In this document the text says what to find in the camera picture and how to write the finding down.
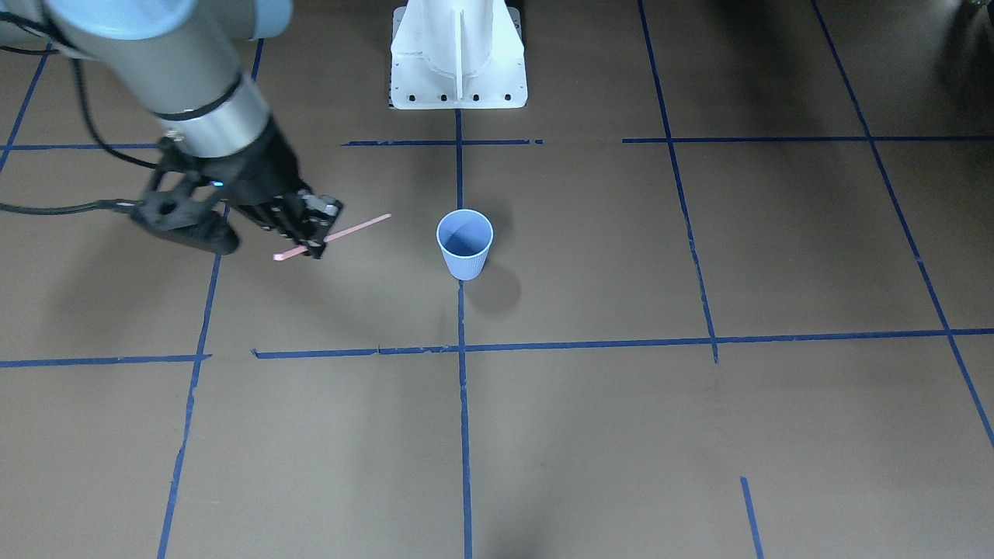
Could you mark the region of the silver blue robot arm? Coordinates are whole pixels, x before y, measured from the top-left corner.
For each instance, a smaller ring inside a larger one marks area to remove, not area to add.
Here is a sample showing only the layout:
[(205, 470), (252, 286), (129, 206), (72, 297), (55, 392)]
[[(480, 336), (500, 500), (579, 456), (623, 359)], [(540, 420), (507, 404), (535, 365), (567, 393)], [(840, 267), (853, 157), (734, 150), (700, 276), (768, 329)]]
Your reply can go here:
[(239, 240), (216, 210), (227, 204), (256, 226), (321, 257), (343, 205), (317, 195), (234, 41), (280, 35), (291, 1), (4, 1), (2, 46), (47, 41), (68, 57), (85, 126), (102, 148), (89, 113), (82, 61), (105, 64), (160, 123), (160, 160), (138, 201), (74, 207), (17, 207), (16, 213), (127, 213), (149, 234), (215, 255)]

